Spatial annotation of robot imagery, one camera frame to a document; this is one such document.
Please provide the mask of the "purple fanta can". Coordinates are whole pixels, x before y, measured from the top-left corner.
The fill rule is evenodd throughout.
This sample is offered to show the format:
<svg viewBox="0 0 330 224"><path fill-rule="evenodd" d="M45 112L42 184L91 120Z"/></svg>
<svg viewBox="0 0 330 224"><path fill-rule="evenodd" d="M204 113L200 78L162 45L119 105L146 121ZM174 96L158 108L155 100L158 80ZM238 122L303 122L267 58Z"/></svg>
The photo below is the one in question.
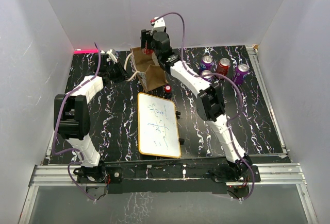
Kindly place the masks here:
<svg viewBox="0 0 330 224"><path fill-rule="evenodd" d="M210 55L205 55L201 58L200 65L199 65L199 74L203 71L208 70L210 71L213 65L213 58Z"/></svg>

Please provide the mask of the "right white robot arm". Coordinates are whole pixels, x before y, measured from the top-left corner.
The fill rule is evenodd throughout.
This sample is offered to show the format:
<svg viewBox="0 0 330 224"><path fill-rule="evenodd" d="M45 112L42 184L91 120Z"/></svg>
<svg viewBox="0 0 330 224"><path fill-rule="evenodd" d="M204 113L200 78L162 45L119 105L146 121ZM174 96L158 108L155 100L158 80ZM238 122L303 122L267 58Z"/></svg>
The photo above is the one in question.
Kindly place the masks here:
<svg viewBox="0 0 330 224"><path fill-rule="evenodd" d="M239 145L225 114L225 103L219 83L210 83L197 75L176 54L170 45L166 32L141 30L141 48L151 49L159 66L172 77L181 81L196 97L197 113L216 134L225 152L230 167L230 176L242 181L252 169L252 161L247 152Z"/></svg>

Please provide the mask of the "red can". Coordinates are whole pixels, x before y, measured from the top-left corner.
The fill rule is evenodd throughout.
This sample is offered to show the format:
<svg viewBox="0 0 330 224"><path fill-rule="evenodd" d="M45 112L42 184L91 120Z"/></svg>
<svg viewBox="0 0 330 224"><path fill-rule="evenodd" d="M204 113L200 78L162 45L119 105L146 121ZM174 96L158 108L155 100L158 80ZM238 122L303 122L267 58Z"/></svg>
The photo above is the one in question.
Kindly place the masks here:
<svg viewBox="0 0 330 224"><path fill-rule="evenodd" d="M230 68L230 60L221 58L217 64L216 73L226 76Z"/></svg>

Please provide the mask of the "brown canvas bag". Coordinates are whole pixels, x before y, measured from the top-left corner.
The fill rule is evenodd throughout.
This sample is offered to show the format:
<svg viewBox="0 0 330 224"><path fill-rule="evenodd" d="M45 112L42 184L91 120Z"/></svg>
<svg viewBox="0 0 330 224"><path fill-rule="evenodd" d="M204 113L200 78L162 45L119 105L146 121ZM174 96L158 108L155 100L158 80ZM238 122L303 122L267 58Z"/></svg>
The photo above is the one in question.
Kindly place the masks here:
<svg viewBox="0 0 330 224"><path fill-rule="evenodd" d="M140 47L131 48L125 59L125 70L129 62L133 65L133 75L127 81L137 77L146 92L168 84L166 73L156 62L154 52L145 55Z"/></svg>

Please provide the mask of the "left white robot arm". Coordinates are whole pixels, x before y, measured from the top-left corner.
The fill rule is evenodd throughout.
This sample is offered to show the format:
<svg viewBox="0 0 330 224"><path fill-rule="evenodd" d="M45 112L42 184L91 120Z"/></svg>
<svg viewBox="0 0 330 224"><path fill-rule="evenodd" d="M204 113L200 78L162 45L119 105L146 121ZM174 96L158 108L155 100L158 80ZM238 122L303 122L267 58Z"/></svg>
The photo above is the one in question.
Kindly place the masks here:
<svg viewBox="0 0 330 224"><path fill-rule="evenodd" d="M57 152L55 143L52 143L52 154L58 156L75 152L81 165L90 168L89 177L95 182L102 182L107 170L99 165L101 156L89 134L91 120L88 104L107 84L125 81L128 74L113 49L97 53L94 61L94 68L87 72L81 83L73 90L55 96L53 140L59 135L72 147Z"/></svg>

